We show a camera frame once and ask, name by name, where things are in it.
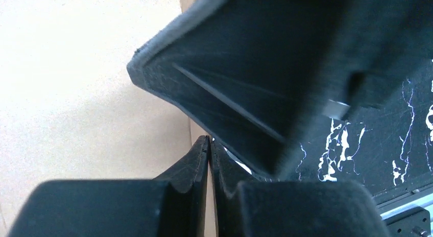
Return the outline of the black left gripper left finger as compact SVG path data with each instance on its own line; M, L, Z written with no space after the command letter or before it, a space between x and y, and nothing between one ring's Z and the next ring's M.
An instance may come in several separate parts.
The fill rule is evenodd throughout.
M203 236L209 154L200 136L154 179L46 181L9 236Z

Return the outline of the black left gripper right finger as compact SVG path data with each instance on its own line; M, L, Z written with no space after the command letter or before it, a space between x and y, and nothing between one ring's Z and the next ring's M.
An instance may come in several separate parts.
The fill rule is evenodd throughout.
M389 236L369 192L353 181L259 181L210 145L218 236Z

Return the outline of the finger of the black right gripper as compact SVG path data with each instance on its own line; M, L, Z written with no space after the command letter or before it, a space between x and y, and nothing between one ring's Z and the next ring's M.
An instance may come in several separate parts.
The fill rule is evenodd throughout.
M432 0L197 0L138 48L133 84L286 179L318 116L380 108L432 58Z

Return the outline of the brown cardboard box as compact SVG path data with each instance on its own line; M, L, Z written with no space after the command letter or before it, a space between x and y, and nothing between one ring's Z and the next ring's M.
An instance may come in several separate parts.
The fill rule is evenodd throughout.
M126 70L194 1L1 0L1 236L39 184L153 178L204 134Z

